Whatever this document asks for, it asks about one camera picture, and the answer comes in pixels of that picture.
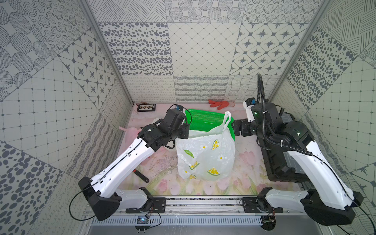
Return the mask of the pink peach-print plastic bag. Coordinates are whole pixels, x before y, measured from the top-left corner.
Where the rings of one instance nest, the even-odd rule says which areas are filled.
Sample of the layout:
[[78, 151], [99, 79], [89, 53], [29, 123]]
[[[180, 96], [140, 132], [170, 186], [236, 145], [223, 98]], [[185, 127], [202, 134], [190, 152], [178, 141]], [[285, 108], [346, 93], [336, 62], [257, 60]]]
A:
[[141, 132], [142, 130], [141, 128], [135, 128], [135, 127], [130, 127], [130, 128], [119, 127], [119, 129], [123, 131], [124, 137], [120, 144], [120, 148], [117, 154], [118, 157], [131, 146], [133, 141], [137, 138], [139, 132]]

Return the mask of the floral pink table mat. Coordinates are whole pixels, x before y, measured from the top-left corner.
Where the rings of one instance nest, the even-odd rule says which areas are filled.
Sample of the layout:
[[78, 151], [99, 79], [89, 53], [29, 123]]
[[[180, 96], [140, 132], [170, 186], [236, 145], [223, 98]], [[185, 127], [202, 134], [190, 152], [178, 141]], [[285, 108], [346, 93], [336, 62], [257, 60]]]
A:
[[[233, 104], [217, 110], [204, 103], [182, 104], [188, 109], [225, 113], [229, 111], [234, 119], [246, 118], [242, 104]], [[124, 128], [141, 128], [165, 116], [171, 104], [157, 104], [155, 112], [137, 112], [131, 109], [130, 121]], [[236, 155], [231, 176], [218, 181], [183, 179], [178, 173], [178, 157], [176, 150], [161, 148], [157, 153], [143, 161], [137, 170], [150, 182], [146, 183], [136, 174], [131, 173], [120, 184], [122, 190], [136, 190], [146, 187], [152, 195], [257, 195], [265, 187], [273, 187], [282, 191], [300, 191], [296, 183], [269, 181], [263, 162], [261, 148], [256, 137], [236, 137]]]

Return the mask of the green plastic basket tray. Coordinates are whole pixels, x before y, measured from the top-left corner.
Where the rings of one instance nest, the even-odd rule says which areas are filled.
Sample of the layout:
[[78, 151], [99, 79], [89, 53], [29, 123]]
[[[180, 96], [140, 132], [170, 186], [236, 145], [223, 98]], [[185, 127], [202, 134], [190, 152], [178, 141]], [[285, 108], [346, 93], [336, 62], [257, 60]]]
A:
[[223, 123], [225, 114], [189, 109], [185, 111], [190, 130], [209, 132]]

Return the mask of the red black pipe wrench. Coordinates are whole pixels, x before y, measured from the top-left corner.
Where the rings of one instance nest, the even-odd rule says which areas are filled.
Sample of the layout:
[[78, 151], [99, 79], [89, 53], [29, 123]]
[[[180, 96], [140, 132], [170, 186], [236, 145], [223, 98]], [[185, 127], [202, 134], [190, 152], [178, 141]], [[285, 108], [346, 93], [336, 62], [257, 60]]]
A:
[[150, 180], [145, 175], [143, 175], [141, 172], [139, 172], [138, 170], [134, 169], [133, 173], [136, 174], [144, 182], [149, 183]]

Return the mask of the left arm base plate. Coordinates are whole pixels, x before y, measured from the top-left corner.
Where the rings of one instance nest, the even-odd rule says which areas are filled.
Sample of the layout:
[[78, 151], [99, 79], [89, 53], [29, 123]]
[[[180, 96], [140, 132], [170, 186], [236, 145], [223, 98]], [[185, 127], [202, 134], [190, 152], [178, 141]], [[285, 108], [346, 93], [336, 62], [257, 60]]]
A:
[[164, 213], [165, 207], [166, 207], [165, 197], [154, 197], [154, 198], [149, 198], [147, 202], [139, 209], [136, 209], [136, 208], [126, 209], [126, 213], [148, 213], [148, 212]]

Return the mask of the black terminal strip block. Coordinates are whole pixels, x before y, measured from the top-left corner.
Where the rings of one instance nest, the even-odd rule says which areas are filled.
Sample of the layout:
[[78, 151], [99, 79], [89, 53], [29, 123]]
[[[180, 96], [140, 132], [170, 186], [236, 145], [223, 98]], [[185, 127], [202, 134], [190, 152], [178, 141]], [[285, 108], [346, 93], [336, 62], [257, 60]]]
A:
[[155, 112], [156, 104], [140, 103], [137, 105], [137, 112]]

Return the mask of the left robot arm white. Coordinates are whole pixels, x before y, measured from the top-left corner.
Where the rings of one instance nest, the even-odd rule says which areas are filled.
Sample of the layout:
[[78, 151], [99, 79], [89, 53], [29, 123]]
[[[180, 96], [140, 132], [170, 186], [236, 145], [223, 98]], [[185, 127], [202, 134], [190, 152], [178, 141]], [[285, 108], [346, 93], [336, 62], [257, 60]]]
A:
[[97, 220], [106, 220], [118, 210], [135, 209], [142, 213], [155, 210], [154, 198], [146, 188], [124, 191], [118, 187], [160, 148], [168, 147], [168, 143], [176, 139], [188, 139], [191, 123], [185, 110], [182, 105], [171, 105], [164, 118], [143, 127], [132, 144], [107, 168], [79, 181], [80, 192]]

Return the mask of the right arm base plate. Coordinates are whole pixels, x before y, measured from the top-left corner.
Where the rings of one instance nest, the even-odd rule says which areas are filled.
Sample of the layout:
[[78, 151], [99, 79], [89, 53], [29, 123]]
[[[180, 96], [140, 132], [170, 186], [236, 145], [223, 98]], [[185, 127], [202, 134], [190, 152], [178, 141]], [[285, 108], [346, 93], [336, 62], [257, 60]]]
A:
[[265, 200], [256, 197], [243, 197], [240, 205], [245, 213], [283, 213], [283, 208], [273, 208]]

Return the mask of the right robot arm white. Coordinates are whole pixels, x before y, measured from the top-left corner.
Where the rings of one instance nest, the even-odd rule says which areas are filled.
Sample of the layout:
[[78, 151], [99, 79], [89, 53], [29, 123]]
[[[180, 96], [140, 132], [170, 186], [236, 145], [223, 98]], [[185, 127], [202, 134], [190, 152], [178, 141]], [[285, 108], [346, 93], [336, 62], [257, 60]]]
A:
[[255, 199], [242, 198], [243, 208], [267, 213], [265, 230], [275, 227], [277, 209], [304, 212], [324, 226], [351, 224], [355, 219], [354, 209], [363, 202], [362, 194], [351, 190], [339, 178], [303, 123], [283, 120], [284, 109], [277, 109], [266, 99], [261, 75], [257, 77], [257, 89], [257, 97], [243, 104], [247, 118], [232, 123], [235, 135], [256, 137], [269, 180], [309, 181], [313, 188], [291, 192], [265, 187]]

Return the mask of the white lemon-print plastic bag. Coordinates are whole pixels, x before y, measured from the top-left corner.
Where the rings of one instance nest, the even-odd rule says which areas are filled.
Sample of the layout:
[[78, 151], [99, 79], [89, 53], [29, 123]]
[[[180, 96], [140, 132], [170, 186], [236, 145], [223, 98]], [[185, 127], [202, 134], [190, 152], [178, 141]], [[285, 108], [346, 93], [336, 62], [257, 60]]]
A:
[[227, 111], [223, 123], [209, 132], [189, 130], [189, 138], [176, 140], [178, 173], [183, 179], [218, 181], [229, 177], [235, 162], [234, 119]]

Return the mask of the aluminium mounting rail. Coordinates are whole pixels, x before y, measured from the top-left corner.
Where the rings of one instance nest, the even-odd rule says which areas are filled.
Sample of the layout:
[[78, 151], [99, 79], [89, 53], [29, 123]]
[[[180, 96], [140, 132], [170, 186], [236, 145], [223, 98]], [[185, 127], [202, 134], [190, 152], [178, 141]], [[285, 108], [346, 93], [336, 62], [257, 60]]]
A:
[[[273, 208], [283, 208], [286, 210], [292, 210], [297, 212], [305, 212], [304, 206], [301, 203], [301, 199], [298, 196], [302, 196], [303, 193], [298, 193], [292, 202], [277, 202], [272, 204], [267, 201], [265, 195], [261, 196], [252, 196], [257, 199], [265, 200]], [[192, 212], [198, 214], [205, 213], [220, 213], [224, 211], [233, 211], [235, 207], [242, 207], [240, 205], [240, 199], [243, 197], [251, 196], [242, 196], [242, 197], [176, 197], [170, 198], [166, 197], [166, 207], [165, 212], [173, 211], [177, 213]], [[116, 213], [124, 212], [129, 208], [141, 208], [149, 198], [154, 198], [152, 195], [128, 195], [126, 197], [120, 197], [115, 194], [113, 198], [102, 198], [95, 196], [92, 199], [88, 200], [90, 207], [95, 214], [95, 217], [99, 221], [103, 221], [111, 217]]]

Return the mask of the red object at wall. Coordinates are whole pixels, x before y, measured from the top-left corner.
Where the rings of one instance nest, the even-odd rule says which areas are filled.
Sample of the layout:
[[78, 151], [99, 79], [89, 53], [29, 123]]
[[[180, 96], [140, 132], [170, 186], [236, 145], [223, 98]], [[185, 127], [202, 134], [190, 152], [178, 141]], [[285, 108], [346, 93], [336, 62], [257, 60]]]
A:
[[227, 101], [208, 100], [208, 103], [211, 108], [217, 108], [217, 110], [222, 110], [230, 105]]

